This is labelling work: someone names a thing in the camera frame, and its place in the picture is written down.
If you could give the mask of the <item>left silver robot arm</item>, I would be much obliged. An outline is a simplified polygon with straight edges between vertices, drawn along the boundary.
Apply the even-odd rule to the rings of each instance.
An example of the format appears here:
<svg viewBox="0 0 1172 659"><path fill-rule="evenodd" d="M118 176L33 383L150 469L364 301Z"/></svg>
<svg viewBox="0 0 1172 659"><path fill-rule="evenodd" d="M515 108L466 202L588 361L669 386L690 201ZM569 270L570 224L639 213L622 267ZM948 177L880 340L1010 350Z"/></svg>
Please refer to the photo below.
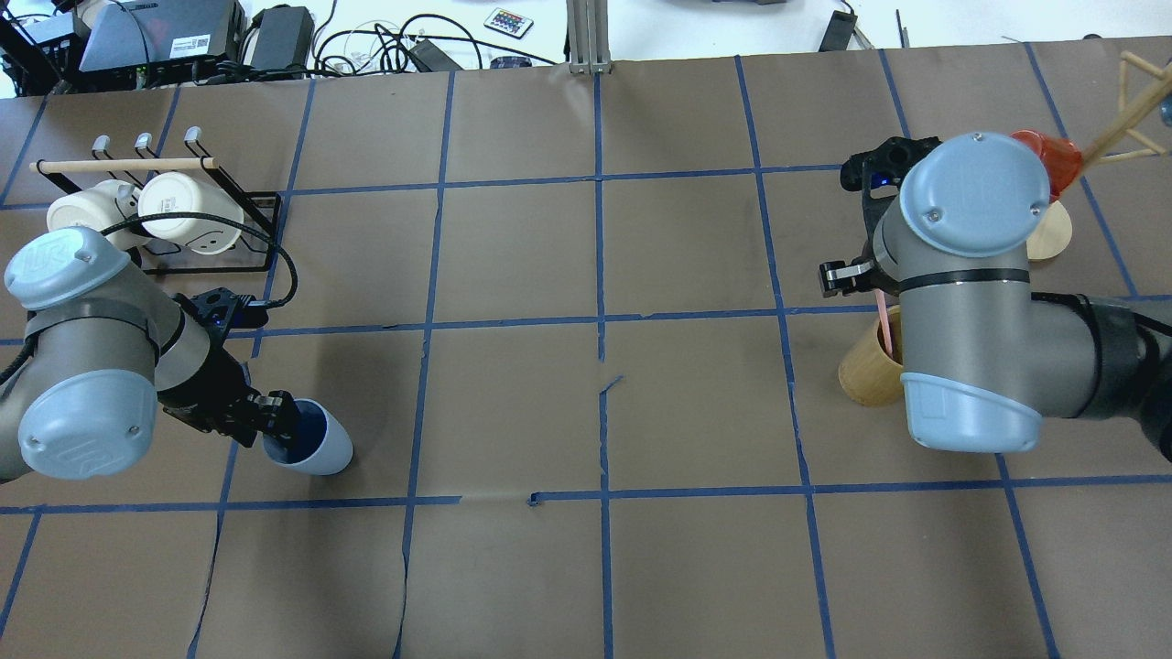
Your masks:
<svg viewBox="0 0 1172 659"><path fill-rule="evenodd" d="M230 330L267 321L267 303L223 287L168 295L80 226L27 243L4 283L28 313L18 365L4 372L4 482L118 474L146 455L159 412L244 447L297 437L297 400L255 390L223 348Z"/></svg>

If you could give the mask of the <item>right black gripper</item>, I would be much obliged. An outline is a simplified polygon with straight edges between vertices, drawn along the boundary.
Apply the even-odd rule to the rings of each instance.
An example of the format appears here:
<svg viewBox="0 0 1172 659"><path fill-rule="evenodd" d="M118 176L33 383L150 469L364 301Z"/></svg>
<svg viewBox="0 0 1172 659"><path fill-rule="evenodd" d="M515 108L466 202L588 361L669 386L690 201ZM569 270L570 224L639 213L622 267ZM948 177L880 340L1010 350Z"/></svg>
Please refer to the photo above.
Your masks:
<svg viewBox="0 0 1172 659"><path fill-rule="evenodd" d="M899 297L895 261L890 259L883 235L868 235L866 242L863 242L861 254L851 260L822 263L819 288L822 297L863 295L872 292Z"/></svg>

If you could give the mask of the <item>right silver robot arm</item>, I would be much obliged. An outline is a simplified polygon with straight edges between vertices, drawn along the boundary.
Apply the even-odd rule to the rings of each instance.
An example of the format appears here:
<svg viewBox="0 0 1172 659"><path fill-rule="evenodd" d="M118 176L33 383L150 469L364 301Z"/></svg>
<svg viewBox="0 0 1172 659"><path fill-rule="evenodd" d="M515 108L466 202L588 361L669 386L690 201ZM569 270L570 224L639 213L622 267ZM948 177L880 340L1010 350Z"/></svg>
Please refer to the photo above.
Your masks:
<svg viewBox="0 0 1172 659"><path fill-rule="evenodd" d="M861 195L866 238L856 259L822 263L819 284L897 297L917 443L1022 453L1045 417L1133 417L1168 458L1168 301L1033 288L1026 243L1051 205L1033 147L895 136L850 155L839 184Z"/></svg>

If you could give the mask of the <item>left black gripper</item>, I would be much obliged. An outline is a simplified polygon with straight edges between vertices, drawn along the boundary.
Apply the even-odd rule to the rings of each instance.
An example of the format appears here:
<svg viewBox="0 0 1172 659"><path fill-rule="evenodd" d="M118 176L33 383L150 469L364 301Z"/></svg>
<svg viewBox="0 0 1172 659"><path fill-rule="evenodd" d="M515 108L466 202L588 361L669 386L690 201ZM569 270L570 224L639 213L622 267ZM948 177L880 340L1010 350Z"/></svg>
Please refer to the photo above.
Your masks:
<svg viewBox="0 0 1172 659"><path fill-rule="evenodd" d="M295 439L300 410L289 392L255 390L243 364L216 344L190 315L180 317L173 342L156 364L157 398L164 412L202 433L234 439Z"/></svg>

